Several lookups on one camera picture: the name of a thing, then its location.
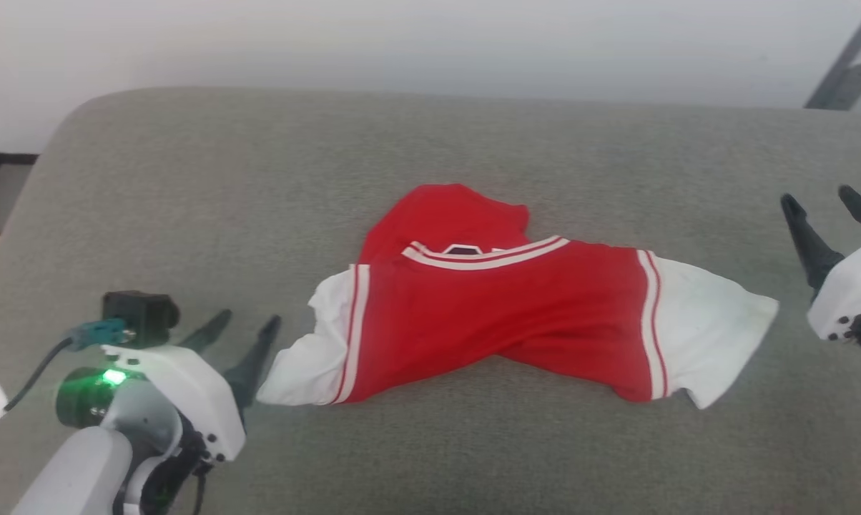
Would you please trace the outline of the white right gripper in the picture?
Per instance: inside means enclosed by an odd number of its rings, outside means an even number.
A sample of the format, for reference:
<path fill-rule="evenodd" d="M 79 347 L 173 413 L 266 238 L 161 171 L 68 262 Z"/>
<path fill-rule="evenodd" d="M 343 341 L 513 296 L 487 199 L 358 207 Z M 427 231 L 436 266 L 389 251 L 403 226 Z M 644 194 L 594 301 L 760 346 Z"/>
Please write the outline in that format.
<path fill-rule="evenodd" d="M 861 224 L 861 195 L 840 185 L 840 201 Z M 781 208 L 807 284 L 817 293 L 807 322 L 817 337 L 845 338 L 851 322 L 861 315 L 861 247 L 848 257 L 833 250 L 807 221 L 807 212 L 792 195 L 781 196 Z"/>

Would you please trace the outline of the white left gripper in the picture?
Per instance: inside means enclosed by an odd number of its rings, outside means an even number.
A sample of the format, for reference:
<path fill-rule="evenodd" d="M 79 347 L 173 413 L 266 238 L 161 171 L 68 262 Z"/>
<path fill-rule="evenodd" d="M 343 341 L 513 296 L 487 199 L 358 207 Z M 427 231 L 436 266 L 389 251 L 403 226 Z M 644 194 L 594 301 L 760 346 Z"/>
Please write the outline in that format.
<path fill-rule="evenodd" d="M 248 352 L 220 375 L 201 355 L 217 342 L 232 317 L 231 310 L 221 310 L 177 346 L 133 349 L 102 345 L 104 354 L 119 358 L 117 368 L 144 375 L 195 430 L 204 437 L 214 436 L 210 453 L 226 461 L 237 459 L 245 445 L 239 414 L 256 398 L 262 369 L 282 323 L 279 315 L 270 317 Z"/>

